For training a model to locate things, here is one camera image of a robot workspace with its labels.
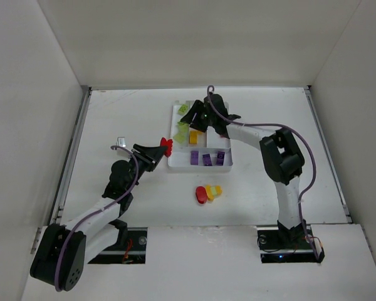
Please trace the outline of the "red butterfly-shaped brick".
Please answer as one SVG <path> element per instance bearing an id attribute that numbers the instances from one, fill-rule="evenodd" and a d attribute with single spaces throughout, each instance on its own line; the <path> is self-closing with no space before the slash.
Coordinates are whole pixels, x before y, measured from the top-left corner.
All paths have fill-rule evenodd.
<path id="1" fill-rule="evenodd" d="M 170 157 L 172 155 L 173 140 L 166 139 L 165 137 L 161 138 L 160 146 L 165 147 L 164 156 Z"/>

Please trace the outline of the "purple brick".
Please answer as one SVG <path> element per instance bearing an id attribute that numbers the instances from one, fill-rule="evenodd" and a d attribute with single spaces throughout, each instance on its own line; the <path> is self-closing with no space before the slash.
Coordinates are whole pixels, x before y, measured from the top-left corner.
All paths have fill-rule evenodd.
<path id="1" fill-rule="evenodd" d="M 212 159 L 211 159 L 210 154 L 203 154 L 202 162 L 203 162 L 203 166 L 212 166 Z"/>
<path id="2" fill-rule="evenodd" d="M 217 157 L 216 157 L 216 165 L 217 166 L 223 166 L 224 165 L 224 158 L 225 158 L 225 152 L 218 151 Z"/>

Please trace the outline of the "yellow butterfly print brick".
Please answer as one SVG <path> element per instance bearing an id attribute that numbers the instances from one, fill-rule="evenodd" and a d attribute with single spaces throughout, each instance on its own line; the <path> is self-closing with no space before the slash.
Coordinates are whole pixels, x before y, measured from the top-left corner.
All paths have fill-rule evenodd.
<path id="1" fill-rule="evenodd" d="M 202 139 L 203 132 L 200 132 L 198 130 L 191 130 L 189 132 L 189 145 L 198 145 L 200 140 Z"/>

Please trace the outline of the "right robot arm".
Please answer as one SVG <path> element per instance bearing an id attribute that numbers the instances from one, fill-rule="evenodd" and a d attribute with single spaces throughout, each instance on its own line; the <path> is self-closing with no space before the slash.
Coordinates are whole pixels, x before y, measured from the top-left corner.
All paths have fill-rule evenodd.
<path id="1" fill-rule="evenodd" d="M 274 182 L 278 196 L 276 248 L 291 248 L 304 234 L 298 199 L 305 158 L 291 128 L 277 125 L 277 130 L 270 131 L 265 129 L 266 124 L 249 125 L 238 122 L 239 118 L 239 115 L 228 113 L 220 95 L 211 93 L 203 101 L 196 100 L 180 122 L 200 132 L 212 127 L 222 137 L 238 140 L 260 151 L 264 170 Z"/>

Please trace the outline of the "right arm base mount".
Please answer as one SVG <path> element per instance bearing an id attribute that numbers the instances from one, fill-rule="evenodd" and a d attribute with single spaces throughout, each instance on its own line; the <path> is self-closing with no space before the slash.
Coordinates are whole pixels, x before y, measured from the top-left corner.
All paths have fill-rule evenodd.
<path id="1" fill-rule="evenodd" d="M 321 263 L 325 259 L 323 244 L 310 225 L 287 229 L 278 223 L 258 228 L 257 234 L 261 263 Z"/>

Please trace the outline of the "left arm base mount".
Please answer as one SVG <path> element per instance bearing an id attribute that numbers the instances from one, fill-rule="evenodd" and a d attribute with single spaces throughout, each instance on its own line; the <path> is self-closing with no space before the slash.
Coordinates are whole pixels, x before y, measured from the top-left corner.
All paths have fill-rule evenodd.
<path id="1" fill-rule="evenodd" d="M 147 228 L 129 228 L 119 219 L 109 225 L 118 230 L 117 241 L 102 250 L 88 263 L 91 265 L 139 265 L 145 264 Z"/>

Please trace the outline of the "lavender half-round brick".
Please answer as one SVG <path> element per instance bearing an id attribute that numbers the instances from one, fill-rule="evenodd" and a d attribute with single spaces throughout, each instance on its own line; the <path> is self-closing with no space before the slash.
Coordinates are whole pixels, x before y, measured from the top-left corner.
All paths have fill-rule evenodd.
<path id="1" fill-rule="evenodd" d="M 199 165 L 199 152 L 197 150 L 192 150 L 190 154 L 190 164 L 192 166 Z"/>

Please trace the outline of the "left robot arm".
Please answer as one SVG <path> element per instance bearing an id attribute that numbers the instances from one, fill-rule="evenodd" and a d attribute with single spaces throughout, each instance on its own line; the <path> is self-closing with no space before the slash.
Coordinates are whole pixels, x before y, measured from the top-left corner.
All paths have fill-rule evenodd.
<path id="1" fill-rule="evenodd" d="M 135 144 L 128 160 L 112 164 L 108 184 L 100 200 L 89 210 L 65 224 L 51 224 L 44 231 L 29 274 L 70 291 L 81 278 L 85 265 L 109 246 L 123 245 L 128 226 L 120 217 L 128 210 L 132 189 L 145 172 L 152 172 L 168 151 L 166 145 Z"/>

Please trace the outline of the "lime green square brick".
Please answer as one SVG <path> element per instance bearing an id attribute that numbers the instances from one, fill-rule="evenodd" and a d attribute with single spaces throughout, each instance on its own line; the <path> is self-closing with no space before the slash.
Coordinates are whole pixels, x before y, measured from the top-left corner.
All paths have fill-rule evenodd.
<path id="1" fill-rule="evenodd" d="M 188 135 L 189 133 L 186 131 L 178 131 L 178 133 L 173 136 L 173 140 L 180 145 L 186 145 L 188 143 Z"/>

